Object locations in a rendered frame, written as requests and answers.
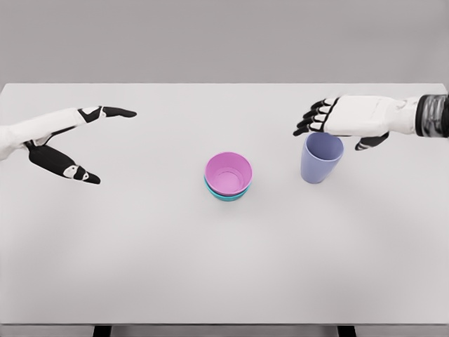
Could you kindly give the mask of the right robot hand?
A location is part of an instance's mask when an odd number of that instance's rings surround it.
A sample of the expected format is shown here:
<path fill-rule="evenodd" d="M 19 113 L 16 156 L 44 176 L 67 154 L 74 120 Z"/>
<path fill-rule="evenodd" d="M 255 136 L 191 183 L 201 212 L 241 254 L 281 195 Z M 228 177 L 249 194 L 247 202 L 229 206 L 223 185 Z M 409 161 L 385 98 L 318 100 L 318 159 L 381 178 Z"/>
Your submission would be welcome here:
<path fill-rule="evenodd" d="M 359 137 L 355 150 L 377 147 L 389 137 L 388 109 L 393 99 L 373 95 L 343 95 L 314 103 L 297 124 L 294 136 L 327 133 Z"/>

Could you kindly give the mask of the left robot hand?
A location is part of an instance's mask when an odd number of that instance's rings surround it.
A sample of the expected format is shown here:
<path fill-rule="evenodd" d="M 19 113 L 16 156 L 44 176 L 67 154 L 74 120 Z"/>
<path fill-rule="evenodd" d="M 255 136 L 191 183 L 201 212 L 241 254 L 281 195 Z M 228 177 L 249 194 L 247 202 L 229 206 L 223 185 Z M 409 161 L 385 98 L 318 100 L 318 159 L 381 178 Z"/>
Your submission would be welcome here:
<path fill-rule="evenodd" d="M 102 118 L 133 118 L 137 113 L 118 107 L 94 106 L 67 108 L 43 114 L 27 121 L 8 126 L 9 145 L 24 147 L 28 159 L 40 168 L 57 176 L 99 185 L 101 179 L 77 164 L 72 158 L 48 145 L 48 141 L 61 133 L 71 131 Z"/>

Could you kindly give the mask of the lavender cup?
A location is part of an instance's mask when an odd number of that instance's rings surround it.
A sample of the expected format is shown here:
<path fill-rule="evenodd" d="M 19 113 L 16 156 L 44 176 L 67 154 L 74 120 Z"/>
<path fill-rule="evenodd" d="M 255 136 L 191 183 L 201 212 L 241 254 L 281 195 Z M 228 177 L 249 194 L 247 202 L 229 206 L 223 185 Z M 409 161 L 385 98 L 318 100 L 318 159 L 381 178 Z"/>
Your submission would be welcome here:
<path fill-rule="evenodd" d="M 300 162 L 302 179 L 311 184 L 324 181 L 344 153 L 343 142 L 328 133 L 310 133 L 304 141 Z"/>

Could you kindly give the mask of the pink bowl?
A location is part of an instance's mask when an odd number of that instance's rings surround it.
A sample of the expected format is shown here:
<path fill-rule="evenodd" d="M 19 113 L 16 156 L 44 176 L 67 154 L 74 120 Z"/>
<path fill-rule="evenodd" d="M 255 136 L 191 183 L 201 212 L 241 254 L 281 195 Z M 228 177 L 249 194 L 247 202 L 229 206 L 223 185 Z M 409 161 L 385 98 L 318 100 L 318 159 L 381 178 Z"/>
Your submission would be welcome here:
<path fill-rule="evenodd" d="M 253 181 L 253 167 L 241 154 L 221 152 L 208 160 L 204 178 L 211 190 L 230 197 L 249 188 Z"/>

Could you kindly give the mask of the teal bowl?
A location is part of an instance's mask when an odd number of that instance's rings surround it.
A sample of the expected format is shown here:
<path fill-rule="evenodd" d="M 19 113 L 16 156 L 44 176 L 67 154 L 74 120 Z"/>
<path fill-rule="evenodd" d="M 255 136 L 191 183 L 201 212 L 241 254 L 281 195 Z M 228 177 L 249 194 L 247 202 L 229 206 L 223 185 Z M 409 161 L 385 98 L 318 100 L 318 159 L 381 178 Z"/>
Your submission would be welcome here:
<path fill-rule="evenodd" d="M 207 181 L 204 181 L 204 184 L 207 188 L 207 190 L 216 198 L 219 199 L 220 201 L 236 201 L 237 199 L 240 199 L 245 193 L 247 193 L 247 191 L 250 189 L 251 185 L 249 185 L 245 190 L 243 190 L 242 192 L 235 194 L 235 195 L 231 195 L 231 196 L 225 196 L 222 194 L 217 193 L 216 191 L 214 191 L 210 185 L 207 183 Z"/>

